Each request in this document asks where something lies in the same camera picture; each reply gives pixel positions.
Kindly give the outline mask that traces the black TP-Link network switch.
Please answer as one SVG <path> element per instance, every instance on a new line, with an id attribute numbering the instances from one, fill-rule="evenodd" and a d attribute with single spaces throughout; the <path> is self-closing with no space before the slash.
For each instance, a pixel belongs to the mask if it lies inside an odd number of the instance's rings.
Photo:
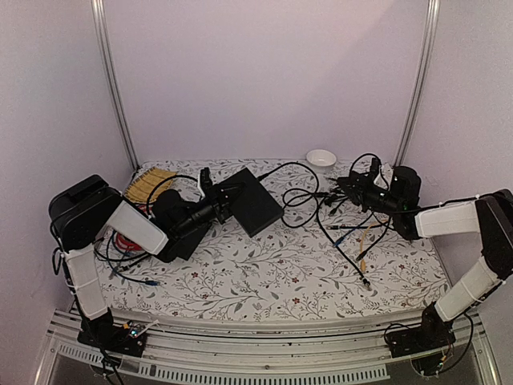
<path id="1" fill-rule="evenodd" d="M 238 188 L 230 211 L 249 237 L 255 237 L 284 216 L 283 208 L 248 168 L 220 185 Z"/>

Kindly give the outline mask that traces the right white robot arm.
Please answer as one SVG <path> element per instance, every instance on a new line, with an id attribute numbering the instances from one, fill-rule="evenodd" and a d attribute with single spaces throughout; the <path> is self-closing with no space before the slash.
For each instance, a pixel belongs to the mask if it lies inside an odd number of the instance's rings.
<path id="1" fill-rule="evenodd" d="M 415 170 L 396 167 L 378 185 L 382 177 L 381 166 L 372 164 L 367 172 L 351 170 L 338 177 L 336 184 L 362 210 L 389 216 L 406 241 L 453 237 L 470 242 L 453 247 L 458 256 L 473 257 L 467 271 L 425 307 L 419 326 L 401 326 L 384 335 L 395 358 L 448 347 L 455 341 L 455 319 L 484 302 L 512 275 L 512 192 L 502 188 L 422 207 L 422 181 Z"/>

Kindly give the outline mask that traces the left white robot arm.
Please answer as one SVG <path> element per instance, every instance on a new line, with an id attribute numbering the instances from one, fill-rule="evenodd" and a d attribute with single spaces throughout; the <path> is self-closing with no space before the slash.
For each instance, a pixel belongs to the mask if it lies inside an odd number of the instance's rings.
<path id="1" fill-rule="evenodd" d="M 142 211 L 92 175 L 52 199 L 50 232 L 59 245 L 60 262 L 81 321 L 80 343 L 101 352 L 141 357 L 146 328 L 132 323 L 117 326 L 107 306 L 96 269 L 96 241 L 106 227 L 135 242 L 143 251 L 163 262 L 188 260 L 213 221 L 225 222 L 242 184 L 213 184 L 208 170 L 200 173 L 199 201 L 186 201 L 173 189 L 162 192 L 155 212 Z"/>

